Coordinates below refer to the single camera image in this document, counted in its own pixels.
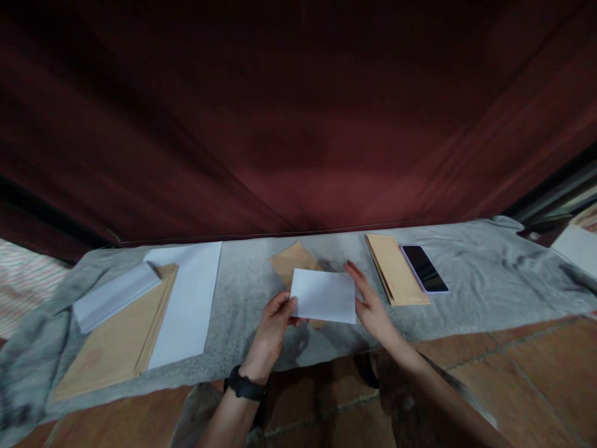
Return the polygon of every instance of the striped fabric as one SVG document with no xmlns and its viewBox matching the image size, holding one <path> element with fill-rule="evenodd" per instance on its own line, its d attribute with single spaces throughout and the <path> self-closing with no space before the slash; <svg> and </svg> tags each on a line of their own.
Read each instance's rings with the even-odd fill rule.
<svg viewBox="0 0 597 448">
<path fill-rule="evenodd" d="M 26 312 L 50 299 L 69 270 L 55 258 L 0 239 L 0 338 L 9 339 Z"/>
</svg>

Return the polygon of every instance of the brown envelope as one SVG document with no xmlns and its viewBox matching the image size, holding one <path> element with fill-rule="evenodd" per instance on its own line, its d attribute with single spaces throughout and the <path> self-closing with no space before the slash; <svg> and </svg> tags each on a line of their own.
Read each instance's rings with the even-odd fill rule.
<svg viewBox="0 0 597 448">
<path fill-rule="evenodd" d="M 392 306 L 430 303 L 393 237 L 368 233 L 366 241 Z"/>
<path fill-rule="evenodd" d="M 294 243 L 278 255 L 274 255 L 269 261 L 287 289 L 292 287 L 294 269 L 323 271 L 322 267 L 317 264 L 317 260 L 311 256 L 301 243 Z M 309 319 L 309 323 L 316 329 L 322 328 L 325 322 L 325 320 Z"/>
<path fill-rule="evenodd" d="M 162 282 L 91 332 L 53 391 L 53 401 L 101 389 L 147 369 L 178 266 L 158 268 Z"/>
</svg>

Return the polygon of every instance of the terracotta floor tile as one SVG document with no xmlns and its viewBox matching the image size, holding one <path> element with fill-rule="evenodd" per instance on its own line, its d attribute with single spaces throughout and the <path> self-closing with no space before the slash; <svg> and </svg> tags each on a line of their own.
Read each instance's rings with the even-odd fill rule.
<svg viewBox="0 0 597 448">
<path fill-rule="evenodd" d="M 266 446 L 282 447 L 395 447 L 392 424 L 379 399 L 343 410 L 338 415 L 268 438 Z"/>
<path fill-rule="evenodd" d="M 224 392 L 224 380 L 212 381 L 211 385 L 214 386 L 220 392 L 222 392 L 222 393 Z"/>
<path fill-rule="evenodd" d="M 469 386 L 515 447 L 576 447 L 548 404 L 503 353 L 450 372 Z"/>
<path fill-rule="evenodd" d="M 585 319 L 508 354 L 589 446 L 597 446 L 597 326 Z"/>
<path fill-rule="evenodd" d="M 42 448 L 45 441 L 50 437 L 56 422 L 49 422 L 36 427 L 31 434 L 17 443 L 13 448 Z"/>
<path fill-rule="evenodd" d="M 270 377 L 266 430 L 321 415 L 376 393 L 360 379 L 351 357 L 274 373 Z"/>
<path fill-rule="evenodd" d="M 498 347 L 487 333 L 448 336 L 415 342 L 414 346 L 444 369 L 462 364 Z"/>
<path fill-rule="evenodd" d="M 167 447 L 191 389 L 166 389 L 69 414 L 51 447 Z"/>
<path fill-rule="evenodd" d="M 492 332 L 491 335 L 499 344 L 505 345 L 517 339 L 523 339 L 537 332 L 547 330 L 554 325 L 561 324 L 562 322 L 574 322 L 576 319 L 578 318 L 574 316 L 562 317 L 561 319 L 548 320 L 546 322 L 539 322 L 537 324 L 525 325 L 523 327 L 517 327 L 499 332 Z"/>
</svg>

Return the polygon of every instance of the gray blanket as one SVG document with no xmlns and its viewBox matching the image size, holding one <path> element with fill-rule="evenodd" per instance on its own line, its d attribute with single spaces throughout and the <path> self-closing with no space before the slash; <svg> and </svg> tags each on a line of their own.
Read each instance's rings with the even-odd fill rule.
<svg viewBox="0 0 597 448">
<path fill-rule="evenodd" d="M 497 217 L 453 225 L 375 231 L 400 244 L 422 245 L 450 287 L 428 306 L 390 307 L 396 327 L 410 340 L 503 330 L 597 309 L 597 299 L 553 251 L 516 235 L 517 222 Z M 60 381 L 85 341 L 70 305 L 92 287 L 141 262 L 150 247 L 89 252 L 55 296 L 26 315 L 0 352 L 2 433 L 11 446 L 40 421 L 77 409 L 164 388 L 224 378 L 242 362 L 264 304 L 283 289 L 269 258 L 301 241 L 327 271 L 353 260 L 381 297 L 385 292 L 364 232 L 227 241 L 222 247 L 205 353 L 109 388 L 53 403 Z M 276 370 L 307 366 L 377 347 L 360 324 L 327 323 L 288 330 Z"/>
</svg>

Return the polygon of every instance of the wrist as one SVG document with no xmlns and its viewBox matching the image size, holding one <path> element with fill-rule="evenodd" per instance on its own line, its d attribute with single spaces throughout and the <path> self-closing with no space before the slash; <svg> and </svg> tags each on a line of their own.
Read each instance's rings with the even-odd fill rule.
<svg viewBox="0 0 597 448">
<path fill-rule="evenodd" d="M 273 365 L 267 360 L 260 360 L 250 356 L 245 359 L 244 363 L 238 370 L 241 376 L 249 378 L 251 383 L 255 383 L 261 386 L 267 384 L 269 374 L 272 372 Z"/>
<path fill-rule="evenodd" d="M 404 338 L 393 325 L 390 325 L 380 333 L 378 341 L 389 352 L 404 342 Z"/>
</svg>

